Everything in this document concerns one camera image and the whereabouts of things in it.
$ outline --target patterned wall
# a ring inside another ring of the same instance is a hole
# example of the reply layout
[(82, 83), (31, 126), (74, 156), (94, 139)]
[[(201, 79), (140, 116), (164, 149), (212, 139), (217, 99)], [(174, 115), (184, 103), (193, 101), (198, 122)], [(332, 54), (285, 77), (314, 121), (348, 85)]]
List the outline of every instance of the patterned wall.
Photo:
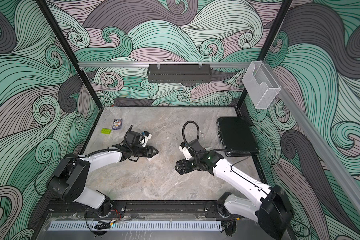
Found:
[[(299, 0), (301, 5), (310, 0)], [(79, 61), (256, 60), (281, 0), (48, 0)], [(235, 105), (245, 69), (212, 83), (149, 83), (146, 68), (88, 68), (105, 106)]]
[(0, 0), (0, 239), (32, 237), (36, 175), (81, 150), (97, 112), (36, 2)]
[[(360, 185), (360, 1), (290, 9), (266, 61)], [(311, 228), (305, 239), (360, 239), (359, 214), (283, 100), (246, 106), (266, 178), (287, 190), (296, 219)]]

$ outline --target black case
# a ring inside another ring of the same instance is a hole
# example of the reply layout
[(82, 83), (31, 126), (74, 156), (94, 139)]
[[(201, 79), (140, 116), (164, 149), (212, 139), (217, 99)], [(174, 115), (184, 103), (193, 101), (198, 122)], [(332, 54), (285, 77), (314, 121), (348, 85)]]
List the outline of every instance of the black case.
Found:
[(223, 147), (227, 150), (250, 152), (250, 154), (226, 152), (225, 156), (243, 157), (259, 153), (249, 126), (243, 117), (223, 117), (217, 119), (217, 133)]

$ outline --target red wire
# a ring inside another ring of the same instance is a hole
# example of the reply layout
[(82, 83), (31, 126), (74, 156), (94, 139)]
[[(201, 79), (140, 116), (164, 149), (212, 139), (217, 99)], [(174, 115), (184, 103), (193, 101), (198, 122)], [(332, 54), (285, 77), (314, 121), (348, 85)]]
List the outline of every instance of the red wire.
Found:
[(117, 222), (120, 221), (120, 219), (121, 219), (121, 213), (120, 213), (117, 209), (112, 209), (112, 210), (116, 211), (116, 221), (117, 221)]

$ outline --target white robotic arm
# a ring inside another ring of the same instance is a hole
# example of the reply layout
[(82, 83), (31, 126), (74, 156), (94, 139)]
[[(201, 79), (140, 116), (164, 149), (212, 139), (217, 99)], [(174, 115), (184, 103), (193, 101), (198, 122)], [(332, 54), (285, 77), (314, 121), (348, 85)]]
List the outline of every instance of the white robotic arm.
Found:
[(237, 197), (229, 192), (225, 192), (218, 200), (218, 210), (222, 217), (230, 215), (240, 215), (252, 219), (259, 223), (261, 228), (275, 239), (281, 238), (287, 225), (293, 218), (293, 210), (286, 192), (279, 186), (270, 187), (232, 166), (227, 159), (218, 154), (216, 149), (207, 151), (203, 148), (198, 137), (191, 142), (185, 139), (184, 129), (188, 123), (198, 125), (193, 121), (188, 121), (183, 126), (183, 142), (179, 146), (185, 159), (177, 161), (175, 170), (180, 174), (186, 174), (194, 170), (208, 171), (231, 184), (248, 199)]
[(112, 207), (110, 199), (99, 191), (85, 186), (87, 175), (108, 164), (126, 159), (136, 162), (139, 157), (149, 161), (158, 156), (153, 146), (147, 146), (152, 137), (149, 132), (126, 132), (123, 142), (114, 148), (101, 149), (88, 155), (67, 154), (61, 160), (47, 182), (47, 189), (67, 202), (79, 202), (96, 210), (99, 216), (107, 216)]
[[(194, 170), (208, 171), (230, 183), (248, 199), (225, 192), (217, 201), (219, 214), (223, 218), (240, 215), (252, 219), (270, 236), (280, 239), (293, 217), (285, 191), (279, 186), (271, 188), (232, 166), (217, 153), (225, 151), (224, 149), (207, 151), (198, 139), (188, 143), (184, 136), (186, 124), (183, 126), (184, 142), (179, 147), (185, 159), (177, 161), (175, 170), (181, 175)], [(137, 161), (138, 158), (134, 160), (131, 159), (132, 156), (151, 160), (158, 154), (153, 146), (146, 145), (151, 137), (149, 132), (132, 132), (131, 128), (132, 126), (127, 131), (124, 141), (113, 145), (114, 148), (98, 150), (85, 156), (67, 154), (49, 178), (47, 188), (64, 201), (85, 204), (93, 208), (99, 216), (108, 216), (112, 209), (110, 198), (86, 187), (87, 175), (111, 163), (126, 159)]]

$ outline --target metal vent grille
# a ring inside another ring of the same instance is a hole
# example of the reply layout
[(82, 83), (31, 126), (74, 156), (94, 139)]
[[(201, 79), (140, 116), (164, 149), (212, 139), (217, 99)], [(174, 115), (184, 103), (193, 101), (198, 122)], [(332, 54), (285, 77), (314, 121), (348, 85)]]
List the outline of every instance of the metal vent grille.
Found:
[[(88, 221), (88, 226), (94, 229), (98, 221)], [(86, 231), (89, 229), (85, 221), (53, 221), (48, 231)], [(220, 221), (121, 221), (112, 225), (115, 231), (221, 231)]]

